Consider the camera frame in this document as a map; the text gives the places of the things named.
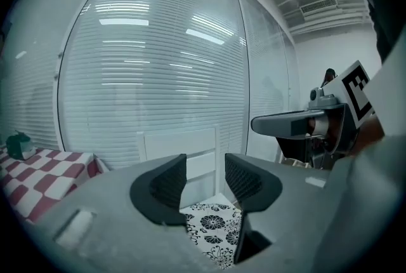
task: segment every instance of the air vent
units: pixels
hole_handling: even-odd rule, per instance
[[[337,8],[337,0],[319,0],[300,7],[303,16],[314,15],[315,13],[325,12]]]

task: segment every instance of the green object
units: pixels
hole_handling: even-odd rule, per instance
[[[34,148],[31,138],[19,131],[17,131],[16,135],[10,135],[7,138],[6,146],[8,155],[18,160],[25,160],[23,152],[29,152]]]

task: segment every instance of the checkered tablecloth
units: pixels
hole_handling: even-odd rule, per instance
[[[105,171],[92,153],[37,149],[31,158],[20,161],[0,148],[4,193],[17,216],[32,223],[86,180]]]

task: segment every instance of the floral patterned cloth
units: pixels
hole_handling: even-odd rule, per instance
[[[222,269],[233,267],[241,224],[234,205],[197,203],[181,210],[190,240]]]

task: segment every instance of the red and white checkered cloth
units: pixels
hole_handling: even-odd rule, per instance
[[[86,180],[108,171],[92,153],[37,149],[25,161],[0,148],[1,185],[20,219],[35,221]]]

